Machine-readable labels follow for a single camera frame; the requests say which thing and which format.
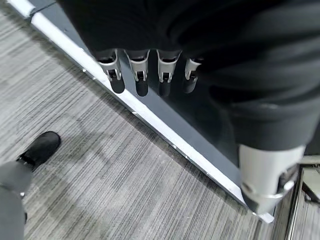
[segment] black fabric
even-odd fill
[[[94,56],[107,49],[182,50],[227,111],[236,141],[286,150],[320,117],[320,2],[59,0]]]

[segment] robotic hand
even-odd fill
[[[170,93],[180,56],[183,91],[206,82],[239,144],[242,195],[257,214],[293,187],[320,118],[320,2],[314,0],[58,0],[112,89],[125,85],[124,49],[136,90],[148,92],[149,50],[159,95]]]

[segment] striped carpet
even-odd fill
[[[0,72],[0,162],[44,131],[62,137],[24,199],[26,240],[250,240],[283,229],[258,223],[3,3]]]

